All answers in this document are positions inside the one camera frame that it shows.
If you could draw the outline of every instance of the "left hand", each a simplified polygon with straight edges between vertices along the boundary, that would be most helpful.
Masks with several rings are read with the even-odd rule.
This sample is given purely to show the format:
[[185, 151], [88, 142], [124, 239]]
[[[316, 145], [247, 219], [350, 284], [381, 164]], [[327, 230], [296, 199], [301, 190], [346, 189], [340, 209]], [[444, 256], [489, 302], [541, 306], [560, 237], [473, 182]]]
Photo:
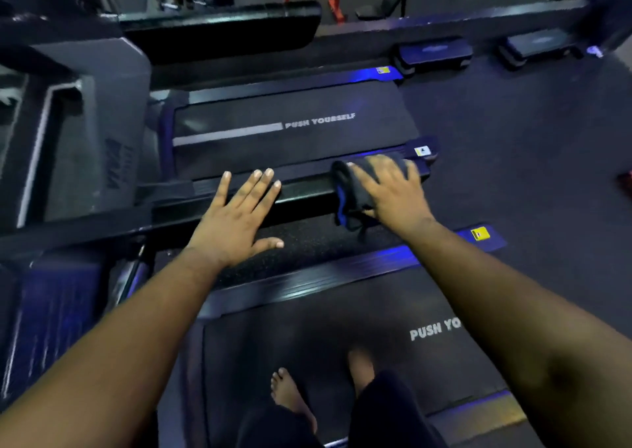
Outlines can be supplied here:
[[257, 230], [279, 196], [280, 181], [276, 181], [263, 197], [273, 176], [270, 168], [265, 173], [256, 170], [226, 204], [231, 173], [225, 172], [210, 208], [186, 248], [204, 255], [210, 263], [219, 263], [220, 269], [238, 265], [267, 250], [283, 248], [280, 238], [255, 242]]

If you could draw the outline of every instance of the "treadmill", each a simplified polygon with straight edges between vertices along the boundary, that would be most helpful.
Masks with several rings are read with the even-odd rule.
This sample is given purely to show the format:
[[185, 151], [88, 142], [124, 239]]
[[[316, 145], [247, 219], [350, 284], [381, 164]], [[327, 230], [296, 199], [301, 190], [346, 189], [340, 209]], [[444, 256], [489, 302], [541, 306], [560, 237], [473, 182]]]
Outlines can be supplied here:
[[[76, 83], [80, 70], [67, 55], [72, 52], [48, 46], [63, 43], [83, 53], [86, 33], [42, 41], [19, 37], [36, 25], [8, 32], [15, 43], [32, 49], [33, 66], [43, 70], [52, 61], [63, 70], [54, 80], [42, 80], [31, 67], [16, 67], [29, 73], [32, 85], [26, 88], [33, 90], [23, 92], [22, 104], [48, 106], [53, 116], [42, 124], [43, 117], [34, 123], [26, 110], [17, 112], [15, 122], [30, 130], [9, 138], [6, 147], [6, 156], [20, 169], [2, 180], [11, 180], [5, 186], [13, 190], [3, 191], [11, 209], [0, 220], [8, 287], [3, 295], [10, 295], [4, 305], [7, 322], [0, 325], [0, 348], [11, 362], [4, 373], [3, 407], [99, 316], [142, 289], [177, 256], [224, 170], [234, 172], [234, 189], [254, 168], [270, 166], [284, 185], [261, 236], [283, 238], [286, 249], [249, 260], [218, 280], [159, 403], [160, 446], [234, 445], [247, 408], [270, 402], [267, 380], [281, 365], [306, 382], [322, 442], [344, 445], [353, 389], [343, 359], [352, 343], [364, 344], [402, 373], [450, 444], [525, 420], [499, 373], [401, 241], [381, 227], [362, 237], [336, 227], [337, 196], [329, 177], [335, 159], [397, 152], [414, 159], [427, 178], [438, 153], [437, 128], [415, 124], [400, 88], [415, 80], [404, 82], [387, 54], [394, 45], [437, 34], [466, 34], [488, 43], [489, 34], [480, 34], [491, 15], [319, 28], [320, 7], [309, 2], [151, 19], [103, 13], [104, 5], [101, 1], [97, 18], [90, 13], [80, 20], [91, 29], [92, 53], [116, 43], [130, 56], [127, 67], [135, 67], [127, 77], [108, 79], [114, 87], [125, 82], [138, 87], [134, 101], [140, 111], [127, 114], [136, 121], [126, 126], [137, 127], [125, 133], [132, 147], [128, 163], [113, 163], [118, 161], [113, 154], [125, 153], [125, 143], [113, 150], [107, 141], [121, 116], [112, 102], [126, 100], [108, 92], [105, 104], [91, 111], [85, 97], [89, 85]], [[493, 36], [534, 23], [571, 27], [584, 9], [568, 1], [521, 13], [508, 10]], [[493, 16], [502, 18], [499, 13], [496, 9]], [[255, 37], [258, 46], [238, 38], [252, 31], [266, 34]], [[201, 36], [225, 43], [201, 46], [195, 43]], [[8, 63], [7, 52], [0, 53]], [[243, 67], [258, 68], [244, 76]], [[221, 76], [204, 81], [210, 73]], [[55, 187], [46, 175], [51, 166], [54, 171], [56, 158], [45, 155], [59, 153], [55, 139], [69, 120], [75, 133], [98, 135], [91, 147], [99, 155], [97, 167], [105, 167], [96, 170], [92, 186], [82, 188], [89, 194], [95, 188], [105, 191], [94, 210], [60, 211], [48, 219], [33, 201], [51, 200]], [[46, 133], [58, 136], [44, 137], [35, 149]], [[121, 175], [122, 168], [129, 176]], [[25, 196], [20, 183], [29, 177]], [[109, 196], [119, 182], [128, 189]], [[479, 243], [475, 231], [485, 228], [489, 238], [481, 248], [502, 249], [501, 234], [490, 225], [459, 228], [472, 243]], [[492, 413], [488, 422], [473, 423], [482, 412]]]

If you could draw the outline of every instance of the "treadmill belt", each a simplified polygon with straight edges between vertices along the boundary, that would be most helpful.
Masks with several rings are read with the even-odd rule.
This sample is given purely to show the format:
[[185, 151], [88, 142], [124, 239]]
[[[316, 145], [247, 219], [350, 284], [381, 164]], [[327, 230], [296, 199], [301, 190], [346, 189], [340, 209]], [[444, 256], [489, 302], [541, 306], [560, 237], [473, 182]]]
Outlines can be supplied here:
[[397, 86], [368, 81], [191, 105], [176, 112], [181, 180], [388, 148], [419, 132]]
[[454, 326], [422, 268], [213, 320], [203, 342], [210, 446], [235, 446], [247, 411], [272, 403], [270, 376], [281, 366], [305, 384], [321, 442], [347, 436], [354, 392], [346, 352], [357, 344], [372, 351], [377, 370], [392, 368], [409, 383], [426, 414], [506, 388], [467, 331]]

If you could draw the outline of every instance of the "yellow sticker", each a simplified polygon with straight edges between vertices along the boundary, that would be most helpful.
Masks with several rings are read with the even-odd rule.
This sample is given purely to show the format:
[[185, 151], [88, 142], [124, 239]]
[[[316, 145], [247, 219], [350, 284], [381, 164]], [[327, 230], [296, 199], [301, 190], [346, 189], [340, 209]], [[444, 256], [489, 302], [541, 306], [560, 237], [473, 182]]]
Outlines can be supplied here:
[[474, 235], [474, 239], [477, 242], [480, 242], [492, 237], [487, 231], [487, 228], [485, 227], [474, 228], [473, 230], [470, 230], [470, 231], [472, 232], [472, 235]]

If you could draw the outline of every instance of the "right hand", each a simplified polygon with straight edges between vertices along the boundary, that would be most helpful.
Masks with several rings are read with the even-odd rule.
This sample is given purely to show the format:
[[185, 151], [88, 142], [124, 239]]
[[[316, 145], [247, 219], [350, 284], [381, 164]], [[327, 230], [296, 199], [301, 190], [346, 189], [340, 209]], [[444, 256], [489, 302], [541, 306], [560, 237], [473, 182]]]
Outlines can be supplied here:
[[417, 165], [406, 160], [406, 180], [399, 166], [391, 158], [377, 155], [368, 157], [368, 161], [373, 166], [379, 183], [356, 164], [349, 164], [375, 202], [375, 211], [367, 214], [375, 216], [393, 233], [408, 241], [421, 223], [435, 220], [423, 194]]

